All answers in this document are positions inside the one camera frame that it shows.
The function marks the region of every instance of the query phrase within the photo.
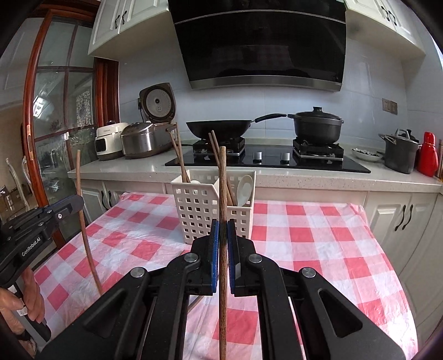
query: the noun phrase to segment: stove knob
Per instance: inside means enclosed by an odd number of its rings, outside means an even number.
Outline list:
[[[280,154],[280,163],[289,164],[291,154],[290,153],[281,153]]]
[[[252,161],[255,163],[261,163],[261,151],[258,151],[252,155]]]

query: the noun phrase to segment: red thermos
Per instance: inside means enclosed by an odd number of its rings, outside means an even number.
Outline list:
[[[426,176],[433,177],[439,168],[439,158],[435,149],[435,135],[425,132],[417,170]]]

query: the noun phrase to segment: black glass cooktop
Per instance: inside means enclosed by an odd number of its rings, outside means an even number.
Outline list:
[[[262,162],[253,161],[254,152],[262,152]],[[290,153],[289,163],[280,162],[281,153]],[[190,150],[183,154],[185,165],[188,166],[217,166],[215,159],[211,156],[195,156]],[[318,160],[318,159],[300,159],[293,153],[292,146],[280,145],[246,145],[245,152],[239,157],[227,157],[228,166],[243,166],[254,168],[291,168],[291,169],[312,169],[312,170],[330,170],[345,172],[362,172],[369,174],[371,171],[347,156],[343,161],[336,160]],[[167,162],[165,166],[179,166],[177,158]]]

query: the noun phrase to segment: chopstick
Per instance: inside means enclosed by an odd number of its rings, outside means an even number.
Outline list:
[[[75,175],[77,177],[77,195],[82,195],[82,188],[81,188],[81,181],[80,181],[80,150],[77,150],[77,162],[76,162],[76,168],[75,168]],[[89,267],[91,268],[92,277],[94,278],[95,285],[97,286],[97,290],[101,295],[103,295],[103,288],[100,283],[100,279],[97,275],[97,270],[95,268],[94,260],[92,258],[91,254],[91,248],[89,247],[89,241],[88,241],[88,235],[86,234],[86,224],[85,224],[85,217],[83,215],[83,210],[80,210],[78,212],[80,216],[80,228],[82,230],[82,238],[83,238],[83,244],[85,245],[86,250],[86,257],[88,259]]]
[[[174,128],[174,127],[177,130],[177,135],[178,135],[178,142],[179,142],[179,147],[178,148],[177,148],[177,144],[175,142],[174,135],[172,135],[172,132],[171,132],[171,129]],[[171,141],[172,141],[172,145],[174,146],[175,154],[177,155],[177,158],[178,158],[179,163],[180,163],[180,168],[182,170],[182,182],[190,183],[189,176],[188,176],[188,174],[186,172],[185,164],[184,164],[184,161],[183,161],[182,144],[181,144],[181,140],[180,140],[179,128],[178,128],[177,124],[175,124],[174,126],[171,126],[171,127],[167,128],[166,131],[169,133],[169,136],[171,137]]]
[[[218,308],[218,337],[219,337],[219,355],[220,360],[226,360],[226,311],[227,311],[227,301],[228,301],[228,244],[226,239],[226,226],[227,226],[227,176],[226,176],[226,147],[222,146],[220,148],[219,154],[219,178],[220,178],[220,237],[219,237],[219,289],[220,297],[219,308]]]
[[[212,152],[214,153],[215,162],[217,163],[217,166],[220,169],[220,159],[219,159],[219,150],[220,149],[218,146],[215,145],[217,143],[217,138],[215,137],[215,134],[212,134],[212,133],[208,133],[208,136],[209,136],[209,141],[211,142]],[[228,206],[234,205],[233,198],[231,196],[231,192],[232,191],[228,192]]]
[[[218,141],[217,141],[217,138],[215,137],[214,130],[212,130],[208,135],[209,135],[209,138],[211,141],[212,150],[214,152],[215,161],[217,162],[217,166],[218,166],[219,161],[217,161],[217,157],[220,157],[220,147],[218,146]],[[228,206],[237,206],[237,198],[235,197],[234,192],[232,191],[231,181],[229,180],[229,177],[226,177],[226,183],[228,184],[228,191],[229,191]]]

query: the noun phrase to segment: glass door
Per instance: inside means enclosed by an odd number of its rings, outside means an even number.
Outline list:
[[[76,193],[68,171],[77,149],[82,165],[97,159],[94,150],[94,58],[88,56],[92,24],[52,17],[35,74],[32,128],[35,157],[49,204]],[[69,241],[79,233],[77,216],[60,231]]]

